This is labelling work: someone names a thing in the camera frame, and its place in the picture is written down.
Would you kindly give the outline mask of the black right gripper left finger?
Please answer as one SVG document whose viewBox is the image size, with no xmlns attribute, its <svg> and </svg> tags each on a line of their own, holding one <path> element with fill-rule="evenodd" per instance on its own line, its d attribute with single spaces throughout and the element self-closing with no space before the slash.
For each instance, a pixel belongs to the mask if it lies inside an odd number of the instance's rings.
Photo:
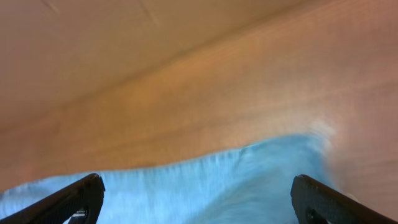
<svg viewBox="0 0 398 224">
<path fill-rule="evenodd" d="M 1 224 L 96 224 L 104 200 L 102 178 L 95 173 L 1 220 Z"/>
</svg>

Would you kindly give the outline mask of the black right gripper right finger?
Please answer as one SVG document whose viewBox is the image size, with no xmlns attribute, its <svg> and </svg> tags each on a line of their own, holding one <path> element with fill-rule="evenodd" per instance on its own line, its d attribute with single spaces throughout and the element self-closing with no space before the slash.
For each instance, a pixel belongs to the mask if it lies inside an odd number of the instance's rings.
<svg viewBox="0 0 398 224">
<path fill-rule="evenodd" d="M 307 175 L 294 178 L 290 195 L 300 224 L 397 224 Z"/>
</svg>

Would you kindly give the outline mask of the light blue denim jeans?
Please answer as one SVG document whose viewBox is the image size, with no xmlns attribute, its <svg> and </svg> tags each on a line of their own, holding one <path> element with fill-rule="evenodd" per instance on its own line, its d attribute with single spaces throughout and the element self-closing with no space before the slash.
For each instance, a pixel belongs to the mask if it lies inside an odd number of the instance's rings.
<svg viewBox="0 0 398 224">
<path fill-rule="evenodd" d="M 327 144 L 319 134 L 293 134 L 169 166 L 102 171 L 98 222 L 296 223 L 294 178 L 333 185 Z"/>
</svg>

